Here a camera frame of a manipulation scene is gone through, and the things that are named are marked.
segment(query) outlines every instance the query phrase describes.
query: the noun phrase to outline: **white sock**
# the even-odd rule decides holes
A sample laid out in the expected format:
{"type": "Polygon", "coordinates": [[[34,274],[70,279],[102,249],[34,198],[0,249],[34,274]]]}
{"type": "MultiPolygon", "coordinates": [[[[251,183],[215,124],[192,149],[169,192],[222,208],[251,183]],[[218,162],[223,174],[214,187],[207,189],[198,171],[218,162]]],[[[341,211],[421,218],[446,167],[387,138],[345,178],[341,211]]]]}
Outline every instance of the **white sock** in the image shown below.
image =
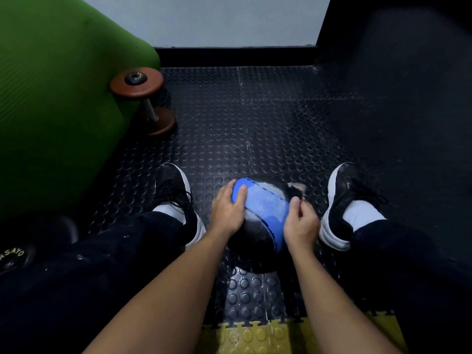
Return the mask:
{"type": "Polygon", "coordinates": [[[377,220],[386,220],[377,209],[367,201],[354,200],[346,208],[343,219],[353,227],[353,231],[377,220]]]}
{"type": "Polygon", "coordinates": [[[177,219],[178,221],[182,222],[183,225],[185,225],[187,222],[187,220],[185,220],[184,210],[172,205],[170,202],[162,203],[161,205],[156,206],[152,211],[162,212],[164,214],[172,216],[174,219],[177,219]]]}

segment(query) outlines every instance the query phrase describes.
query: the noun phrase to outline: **foot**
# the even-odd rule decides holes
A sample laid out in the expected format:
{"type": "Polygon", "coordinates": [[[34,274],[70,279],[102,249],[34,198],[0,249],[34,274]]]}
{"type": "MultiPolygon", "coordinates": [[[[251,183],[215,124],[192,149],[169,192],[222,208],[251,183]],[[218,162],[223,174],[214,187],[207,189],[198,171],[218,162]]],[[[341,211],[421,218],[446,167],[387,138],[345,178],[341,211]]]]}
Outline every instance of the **foot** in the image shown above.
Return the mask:
{"type": "Polygon", "coordinates": [[[184,224],[179,232],[177,245],[185,245],[186,250],[206,232],[202,219],[193,210],[188,179],[174,164],[164,163],[159,166],[152,208],[152,211],[165,213],[184,224]]]}
{"type": "Polygon", "coordinates": [[[386,199],[361,182],[353,163],[343,163],[334,169],[327,185],[327,198],[328,208],[322,218],[320,239],[336,250],[347,251],[351,248],[354,229],[350,219],[360,220],[364,225],[385,219],[376,209],[381,203],[386,203],[386,199]],[[351,204],[354,205],[353,202],[356,203],[353,211],[358,213],[348,216],[348,222],[345,213],[351,204]]]}

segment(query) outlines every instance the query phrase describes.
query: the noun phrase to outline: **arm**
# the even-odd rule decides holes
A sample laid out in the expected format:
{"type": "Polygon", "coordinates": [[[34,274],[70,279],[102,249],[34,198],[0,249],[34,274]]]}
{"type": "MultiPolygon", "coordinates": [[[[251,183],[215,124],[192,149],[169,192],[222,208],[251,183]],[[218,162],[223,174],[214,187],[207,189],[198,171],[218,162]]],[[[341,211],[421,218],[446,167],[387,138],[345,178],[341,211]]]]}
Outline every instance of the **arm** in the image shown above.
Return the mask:
{"type": "Polygon", "coordinates": [[[134,296],[84,354],[173,354],[193,350],[221,254],[244,220],[247,188],[241,187],[233,205],[235,182],[218,192],[205,236],[134,296]]]}
{"type": "Polygon", "coordinates": [[[351,302],[313,254],[320,220],[297,197],[290,202],[284,238],[297,272],[311,328],[325,354],[398,354],[397,348],[351,302]]]}

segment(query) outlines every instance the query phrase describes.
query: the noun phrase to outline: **blue panel on ball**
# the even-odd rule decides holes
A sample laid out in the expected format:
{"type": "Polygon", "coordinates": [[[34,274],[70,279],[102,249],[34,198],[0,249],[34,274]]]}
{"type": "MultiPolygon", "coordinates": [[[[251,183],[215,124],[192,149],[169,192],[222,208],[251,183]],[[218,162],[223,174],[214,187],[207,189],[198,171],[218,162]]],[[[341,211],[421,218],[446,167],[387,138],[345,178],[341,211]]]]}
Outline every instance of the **blue panel on ball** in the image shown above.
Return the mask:
{"type": "Polygon", "coordinates": [[[288,215],[288,202],[279,195],[263,188],[258,182],[244,177],[236,181],[231,195],[234,203],[242,185],[247,186],[245,208],[253,212],[270,233],[274,241],[274,252],[282,250],[284,224],[288,215]]]}

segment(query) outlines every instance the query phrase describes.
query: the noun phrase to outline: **shoelace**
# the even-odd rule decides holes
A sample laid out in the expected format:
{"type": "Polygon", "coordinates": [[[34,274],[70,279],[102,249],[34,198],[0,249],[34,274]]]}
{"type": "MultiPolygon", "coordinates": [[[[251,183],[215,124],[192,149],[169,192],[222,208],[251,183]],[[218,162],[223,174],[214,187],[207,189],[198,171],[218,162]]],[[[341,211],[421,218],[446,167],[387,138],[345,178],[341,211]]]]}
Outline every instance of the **shoelace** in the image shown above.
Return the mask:
{"type": "Polygon", "coordinates": [[[152,202],[153,207],[156,207],[162,202],[170,202],[176,207],[192,210],[192,194],[186,190],[177,188],[172,179],[165,180],[156,191],[154,201],[152,202]],[[183,196],[185,196],[184,199],[187,199],[187,195],[190,195],[190,203],[185,200],[181,201],[183,196]]]}
{"type": "Polygon", "coordinates": [[[353,182],[353,192],[356,195],[357,200],[369,200],[369,202],[374,201],[373,204],[375,207],[379,205],[386,205],[388,204],[388,200],[376,193],[374,190],[369,189],[367,186],[362,184],[361,182],[357,181],[356,179],[352,179],[353,182]]]}

